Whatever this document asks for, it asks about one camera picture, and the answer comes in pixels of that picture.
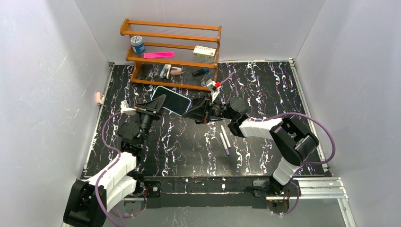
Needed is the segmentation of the blue phone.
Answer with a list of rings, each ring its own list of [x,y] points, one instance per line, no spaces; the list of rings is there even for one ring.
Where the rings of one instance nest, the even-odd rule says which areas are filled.
[[[163,107],[178,116],[183,116],[183,114],[188,111],[192,103],[191,99],[163,86],[158,86],[156,88],[151,99],[156,99],[161,95],[166,95]]]

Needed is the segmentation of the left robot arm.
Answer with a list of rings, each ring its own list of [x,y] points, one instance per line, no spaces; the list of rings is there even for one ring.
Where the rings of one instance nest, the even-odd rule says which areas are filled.
[[[152,122],[161,118],[166,95],[161,95],[149,102],[136,104],[133,108],[127,101],[121,102],[121,110],[111,115],[104,125],[116,116],[128,115],[130,120],[121,126],[121,136],[128,144],[128,151],[122,152],[104,142],[105,146],[116,151],[117,156],[96,175],[87,180],[77,179],[72,185],[63,222],[71,227],[101,227],[106,219],[115,226],[125,226],[121,212],[117,213],[120,221],[113,219],[110,211],[124,197],[136,191],[140,181],[139,172],[135,171],[139,153],[147,140]]]

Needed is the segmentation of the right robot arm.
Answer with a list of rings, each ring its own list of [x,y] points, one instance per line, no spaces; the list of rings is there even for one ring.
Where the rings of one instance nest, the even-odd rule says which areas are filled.
[[[271,120],[252,119],[247,115],[247,103],[240,97],[224,104],[205,95],[193,102],[194,106],[183,117],[195,120],[196,124],[209,123],[212,117],[230,119],[228,128],[234,136],[259,137],[275,142],[282,158],[269,182],[262,188],[269,194],[281,194],[319,145],[317,137],[297,118],[297,113],[288,113]]]

